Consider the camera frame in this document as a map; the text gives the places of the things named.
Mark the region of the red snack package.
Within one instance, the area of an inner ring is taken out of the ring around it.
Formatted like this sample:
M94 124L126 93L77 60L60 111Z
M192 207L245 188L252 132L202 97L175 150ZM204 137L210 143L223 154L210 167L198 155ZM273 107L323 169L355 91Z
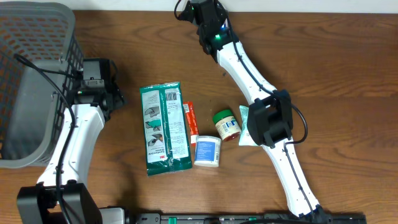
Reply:
M195 146L199 132L193 103L191 101L183 102L183 108L190 128L190 143Z

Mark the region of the green lid jar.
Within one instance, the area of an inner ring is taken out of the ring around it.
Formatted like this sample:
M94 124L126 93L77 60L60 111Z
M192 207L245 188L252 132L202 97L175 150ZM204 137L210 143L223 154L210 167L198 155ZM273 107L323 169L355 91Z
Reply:
M215 114L213 123L223 141L230 141L241 134L241 128L231 110L223 110Z

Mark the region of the green white wipes pack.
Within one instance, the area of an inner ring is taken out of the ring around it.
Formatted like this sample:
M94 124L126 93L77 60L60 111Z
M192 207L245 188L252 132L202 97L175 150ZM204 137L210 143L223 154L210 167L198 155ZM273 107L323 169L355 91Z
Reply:
M239 146L257 146L253 141L251 135L248 131L248 112L249 108L247 106L240 105L239 111L242 118L241 134L239 137Z

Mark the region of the white round tub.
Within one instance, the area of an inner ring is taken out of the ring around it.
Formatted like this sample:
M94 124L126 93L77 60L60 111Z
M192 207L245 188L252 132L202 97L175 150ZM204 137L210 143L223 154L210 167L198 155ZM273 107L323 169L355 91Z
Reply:
M199 136L195 146L196 166L218 167L220 163L221 139L213 136Z

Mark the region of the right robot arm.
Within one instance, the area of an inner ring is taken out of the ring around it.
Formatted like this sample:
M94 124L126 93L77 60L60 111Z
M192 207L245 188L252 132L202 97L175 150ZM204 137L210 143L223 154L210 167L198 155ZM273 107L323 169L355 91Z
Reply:
M275 223L331 223L332 217L312 194L295 154L294 146L304 142L308 134L294 140L293 114L301 118L303 114L292 103L288 91L270 84L250 61L222 3L187 1L185 9L175 17L197 26L204 53L230 74L248 101L248 132L270 157L293 215L275 219Z

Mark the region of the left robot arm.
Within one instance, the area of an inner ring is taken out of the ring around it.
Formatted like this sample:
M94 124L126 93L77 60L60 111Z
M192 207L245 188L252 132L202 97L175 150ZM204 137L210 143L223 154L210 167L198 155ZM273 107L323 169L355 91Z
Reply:
M55 150L35 186L23 187L17 207L23 223L129 223L122 207L99 208L86 182L97 138L110 114L124 105L118 69L106 58L89 58L83 68L64 72L72 87L60 94L65 105Z

